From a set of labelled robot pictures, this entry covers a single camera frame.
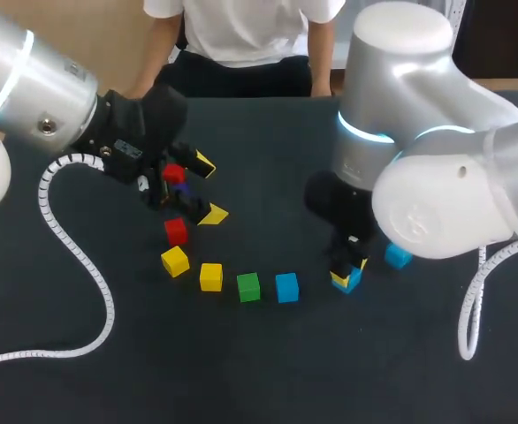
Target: coiled white cable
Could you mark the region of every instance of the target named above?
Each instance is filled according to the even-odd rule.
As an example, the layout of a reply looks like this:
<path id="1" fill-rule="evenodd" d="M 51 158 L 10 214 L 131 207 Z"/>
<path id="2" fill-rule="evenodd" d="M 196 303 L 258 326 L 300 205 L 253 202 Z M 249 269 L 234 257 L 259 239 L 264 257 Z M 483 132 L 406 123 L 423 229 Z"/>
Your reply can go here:
<path id="1" fill-rule="evenodd" d="M 481 321 L 481 306 L 485 279 L 500 265 L 501 262 L 518 254 L 518 241 L 503 247 L 487 261 L 485 246 L 479 248 L 479 269 L 469 284 L 461 306 L 460 320 L 457 326 L 457 341 L 460 355 L 465 360 L 471 360 L 477 349 L 479 340 L 479 323 Z M 471 330 L 468 335 L 469 317 L 473 310 Z"/>
<path id="2" fill-rule="evenodd" d="M 53 162 L 47 170 L 43 173 L 41 183 L 39 184 L 39 207 L 41 209 L 45 222 L 55 233 L 55 235 L 63 242 L 68 250 L 76 256 L 82 266 L 86 268 L 90 276 L 94 278 L 94 281 L 100 292 L 102 293 L 103 300 L 106 306 L 106 322 L 103 326 L 100 335 L 90 344 L 79 349 L 71 349 L 68 351 L 19 351 L 0 354 L 0 362 L 5 360 L 17 360 L 21 358 L 52 358 L 52 359 L 68 359 L 76 358 L 82 355 L 86 355 L 100 347 L 111 332 L 111 328 L 114 324 L 115 309 L 114 302 L 111 297 L 110 289 L 106 284 L 103 276 L 100 274 L 94 263 L 82 252 L 82 250 L 72 241 L 69 235 L 63 230 L 57 219 L 53 216 L 49 205 L 49 186 L 54 175 L 63 169 L 65 166 L 74 163 L 84 163 L 90 168 L 103 171 L 103 162 L 100 158 L 92 155 L 81 155 L 73 154 L 63 156 Z"/>

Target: black pants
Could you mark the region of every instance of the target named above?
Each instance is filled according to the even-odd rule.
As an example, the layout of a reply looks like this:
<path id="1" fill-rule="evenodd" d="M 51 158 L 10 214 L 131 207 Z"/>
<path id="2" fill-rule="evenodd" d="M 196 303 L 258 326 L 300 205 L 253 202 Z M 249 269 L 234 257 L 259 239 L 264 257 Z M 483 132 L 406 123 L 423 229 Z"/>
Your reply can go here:
<path id="1" fill-rule="evenodd" d="M 304 97 L 310 95 L 312 75 L 305 56 L 228 68 L 183 50 L 161 70 L 155 83 L 168 84 L 186 97 Z"/>

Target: white t-shirt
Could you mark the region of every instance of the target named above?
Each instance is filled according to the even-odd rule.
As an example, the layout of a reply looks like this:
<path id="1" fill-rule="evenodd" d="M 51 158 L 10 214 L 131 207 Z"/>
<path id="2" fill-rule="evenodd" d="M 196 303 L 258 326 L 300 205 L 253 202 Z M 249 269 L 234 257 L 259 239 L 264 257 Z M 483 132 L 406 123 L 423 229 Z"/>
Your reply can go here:
<path id="1" fill-rule="evenodd" d="M 144 0 L 153 18 L 185 12 L 188 51 L 232 68 L 308 54 L 309 20 L 330 22 L 346 0 Z"/>

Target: blue block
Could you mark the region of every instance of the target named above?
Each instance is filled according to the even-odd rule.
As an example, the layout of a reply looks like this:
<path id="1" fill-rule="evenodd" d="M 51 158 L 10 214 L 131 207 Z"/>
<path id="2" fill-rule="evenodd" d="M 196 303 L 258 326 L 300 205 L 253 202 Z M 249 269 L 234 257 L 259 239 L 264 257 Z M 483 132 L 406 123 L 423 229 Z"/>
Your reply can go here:
<path id="1" fill-rule="evenodd" d="M 188 189 L 187 183 L 176 184 L 172 187 L 174 190 L 180 190 L 182 193 L 190 195 L 190 190 Z"/>
<path id="2" fill-rule="evenodd" d="M 275 277 L 277 281 L 278 303 L 298 301 L 298 280 L 296 274 L 279 274 Z"/>
<path id="3" fill-rule="evenodd" d="M 403 269 L 412 261 L 412 254 L 391 243 L 386 248 L 385 261 L 395 269 Z"/>
<path id="4" fill-rule="evenodd" d="M 331 280 L 331 283 L 333 284 L 334 287 L 340 289 L 345 294 L 349 294 L 362 281 L 362 274 L 363 274 L 363 271 L 361 271 L 359 268 L 354 267 L 351 270 L 351 274 L 349 276 L 349 283 L 347 284 L 347 288 L 344 287 L 341 284 L 336 283 L 336 280 Z"/>

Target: black tablecloth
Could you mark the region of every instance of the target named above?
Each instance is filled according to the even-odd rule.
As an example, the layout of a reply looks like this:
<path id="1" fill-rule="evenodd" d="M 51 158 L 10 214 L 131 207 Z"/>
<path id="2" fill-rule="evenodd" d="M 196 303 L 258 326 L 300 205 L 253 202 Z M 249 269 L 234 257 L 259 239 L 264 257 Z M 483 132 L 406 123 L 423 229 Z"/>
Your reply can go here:
<path id="1" fill-rule="evenodd" d="M 456 325 L 476 254 L 394 272 L 381 251 L 351 295 L 331 286 L 330 228 L 302 206 L 302 188 L 329 165 L 336 112 L 333 100 L 190 102 L 182 138 L 218 167 L 190 184 L 231 214 L 189 228 L 192 268 L 174 280 L 159 257 L 164 218 L 135 187 L 80 166 L 57 175 L 53 210 L 106 277 L 116 325 L 88 356 L 0 364 L 0 422 L 518 423 L 518 256 L 488 281 L 470 362 Z M 103 303 L 36 205 L 50 160 L 8 145 L 0 353 L 84 345 Z M 224 264 L 222 293 L 200 292 L 204 261 Z M 248 272 L 263 298 L 240 304 L 235 276 Z M 297 304 L 277 303 L 284 272 L 298 275 Z"/>

